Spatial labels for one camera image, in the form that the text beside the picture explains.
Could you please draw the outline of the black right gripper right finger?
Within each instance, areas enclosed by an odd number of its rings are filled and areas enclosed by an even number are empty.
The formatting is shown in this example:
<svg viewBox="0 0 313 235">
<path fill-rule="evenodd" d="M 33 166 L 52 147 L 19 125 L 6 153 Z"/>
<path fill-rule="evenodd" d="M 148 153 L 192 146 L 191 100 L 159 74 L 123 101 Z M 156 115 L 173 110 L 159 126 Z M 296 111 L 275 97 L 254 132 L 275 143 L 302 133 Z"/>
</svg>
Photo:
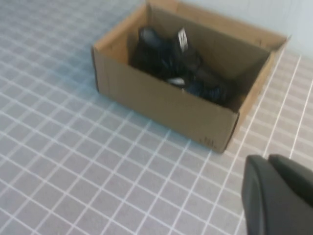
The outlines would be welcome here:
<svg viewBox="0 0 313 235">
<path fill-rule="evenodd" d="M 313 172 L 307 167 L 279 154 L 269 155 L 268 161 L 289 188 L 310 206 L 313 205 Z"/>
</svg>

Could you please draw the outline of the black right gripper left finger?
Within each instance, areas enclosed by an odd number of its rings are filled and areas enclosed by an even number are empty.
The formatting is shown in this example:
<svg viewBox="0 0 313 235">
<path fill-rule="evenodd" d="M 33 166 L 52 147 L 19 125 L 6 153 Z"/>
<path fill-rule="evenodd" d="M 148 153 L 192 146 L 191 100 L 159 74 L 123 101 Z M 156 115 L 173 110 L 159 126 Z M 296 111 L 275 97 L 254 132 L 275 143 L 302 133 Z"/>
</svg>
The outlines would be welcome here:
<svg viewBox="0 0 313 235">
<path fill-rule="evenodd" d="M 246 158 L 242 203 L 249 235 L 313 233 L 313 206 L 289 188 L 268 158 Z"/>
</svg>

